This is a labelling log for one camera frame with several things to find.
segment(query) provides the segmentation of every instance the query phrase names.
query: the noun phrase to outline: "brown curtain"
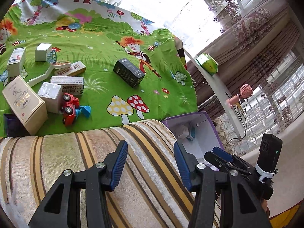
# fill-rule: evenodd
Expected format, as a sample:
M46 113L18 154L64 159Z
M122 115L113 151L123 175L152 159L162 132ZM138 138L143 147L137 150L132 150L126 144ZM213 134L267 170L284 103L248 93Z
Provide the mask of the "brown curtain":
M290 21L269 45L234 75L235 77L227 84L231 94L239 93L243 84L249 84L253 90L259 85L266 86L267 78L293 48L299 36L299 29ZM218 100L204 110L212 119L225 113Z
M267 0L229 28L212 44L199 52L198 55L205 52L216 60L219 64L217 74L227 85L229 79L243 69L262 50L261 48L255 52L257 44L266 35L271 34L270 32L277 28L277 25L286 19L287 16L288 4L285 0ZM279 27L279 30L277 30L275 35L272 35L273 37L267 44L276 37L284 25ZM242 61L238 61L248 53L251 55L246 56ZM197 101L198 105L200 105L213 95L213 91L208 85L203 83L206 81L192 62L188 62L187 67L194 79Z

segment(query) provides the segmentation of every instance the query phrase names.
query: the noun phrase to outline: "striped sofa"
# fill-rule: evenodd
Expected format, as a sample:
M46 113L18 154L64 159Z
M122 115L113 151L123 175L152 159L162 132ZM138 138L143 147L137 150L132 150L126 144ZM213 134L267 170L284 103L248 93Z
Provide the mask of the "striped sofa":
M22 204L28 223L37 206L65 169L74 172L103 161L120 140L129 155L120 183L107 192L113 227L187 227L194 195L182 184L173 155L174 135L159 121L143 120L122 127L47 135L0 138L0 204ZM81 224L86 227L85 191ZM214 225L220 210L215 205Z

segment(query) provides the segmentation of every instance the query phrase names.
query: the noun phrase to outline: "purple box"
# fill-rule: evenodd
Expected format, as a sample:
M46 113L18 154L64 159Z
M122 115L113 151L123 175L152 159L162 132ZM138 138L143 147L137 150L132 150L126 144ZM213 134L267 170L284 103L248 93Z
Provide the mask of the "purple box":
M179 125L193 126L196 129L195 138L193 141L188 139L177 138L181 141L186 149L186 152L193 154L199 163L204 163L212 166L208 161L205 161L204 155L208 151L212 151L214 147L223 149L223 145L219 139L219 135L206 112L192 112L173 117L167 117L162 120L162 123L173 132Z

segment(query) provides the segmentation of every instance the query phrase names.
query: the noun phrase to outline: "black box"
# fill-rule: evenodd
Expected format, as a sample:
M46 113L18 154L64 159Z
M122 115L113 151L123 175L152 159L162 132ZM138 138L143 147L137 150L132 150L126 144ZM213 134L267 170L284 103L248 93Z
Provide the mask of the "black box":
M118 60L113 70L131 87L135 87L145 77L145 73L126 58Z

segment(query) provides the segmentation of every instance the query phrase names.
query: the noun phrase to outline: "metal screw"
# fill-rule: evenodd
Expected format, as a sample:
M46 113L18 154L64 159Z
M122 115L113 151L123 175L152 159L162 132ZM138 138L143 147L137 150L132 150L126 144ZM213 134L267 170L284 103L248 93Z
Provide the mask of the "metal screw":
M199 168L199 169L201 169L201 170L206 168L206 165L203 164L203 163L199 163L199 164L197 164L196 166L197 166L197 168Z
M99 169L100 169L100 168L103 168L104 166L105 166L105 165L104 165L103 162L99 162L99 163L96 164L96 167L99 168Z
M63 172L63 175L65 175L65 176L69 176L69 175L71 175L72 174L72 171L71 170L65 170L64 172Z
M230 174L236 177L239 173L237 170L232 170Z

